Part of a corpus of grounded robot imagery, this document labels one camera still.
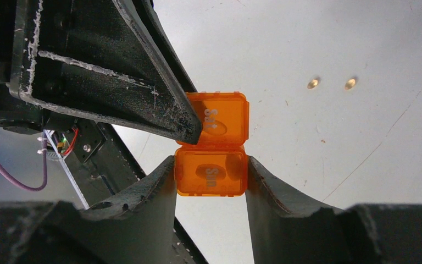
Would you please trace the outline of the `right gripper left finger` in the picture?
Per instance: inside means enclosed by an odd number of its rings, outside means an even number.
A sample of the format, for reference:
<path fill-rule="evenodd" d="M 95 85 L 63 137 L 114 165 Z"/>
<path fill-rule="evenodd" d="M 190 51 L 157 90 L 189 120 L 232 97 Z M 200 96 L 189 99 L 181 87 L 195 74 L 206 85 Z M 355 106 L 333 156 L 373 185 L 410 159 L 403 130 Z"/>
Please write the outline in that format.
<path fill-rule="evenodd" d="M 0 263 L 169 263 L 174 158 L 87 210 L 66 201 L 0 202 Z"/>

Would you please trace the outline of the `orange pill organizer box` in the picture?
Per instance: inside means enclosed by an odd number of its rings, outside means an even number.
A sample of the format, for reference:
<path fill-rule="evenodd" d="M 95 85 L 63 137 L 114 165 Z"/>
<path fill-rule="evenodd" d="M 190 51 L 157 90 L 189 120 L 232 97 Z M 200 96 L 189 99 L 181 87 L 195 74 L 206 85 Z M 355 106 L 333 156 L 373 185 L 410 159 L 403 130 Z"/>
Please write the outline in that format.
<path fill-rule="evenodd" d="M 174 177 L 181 196 L 241 196 L 247 190 L 249 102 L 240 92 L 189 92 L 202 124 L 198 143 L 179 142 Z"/>

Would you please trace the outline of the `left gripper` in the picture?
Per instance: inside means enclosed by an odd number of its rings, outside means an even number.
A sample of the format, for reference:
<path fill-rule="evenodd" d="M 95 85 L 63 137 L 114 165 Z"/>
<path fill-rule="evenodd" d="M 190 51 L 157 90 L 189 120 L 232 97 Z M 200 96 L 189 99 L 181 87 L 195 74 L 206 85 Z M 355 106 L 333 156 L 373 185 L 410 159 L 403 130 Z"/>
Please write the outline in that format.
<path fill-rule="evenodd" d="M 4 130 L 41 132 L 42 107 L 194 145 L 194 91 L 152 1 L 0 1 Z"/>

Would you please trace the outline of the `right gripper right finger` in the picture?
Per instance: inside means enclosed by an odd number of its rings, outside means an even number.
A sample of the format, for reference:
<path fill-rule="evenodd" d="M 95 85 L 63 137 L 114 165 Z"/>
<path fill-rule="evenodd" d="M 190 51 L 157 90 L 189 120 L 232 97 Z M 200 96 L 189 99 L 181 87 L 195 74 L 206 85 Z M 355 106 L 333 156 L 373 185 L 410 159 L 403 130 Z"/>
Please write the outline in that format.
<path fill-rule="evenodd" d="M 245 193 L 255 263 L 422 263 L 422 204 L 327 205 L 254 157 Z"/>

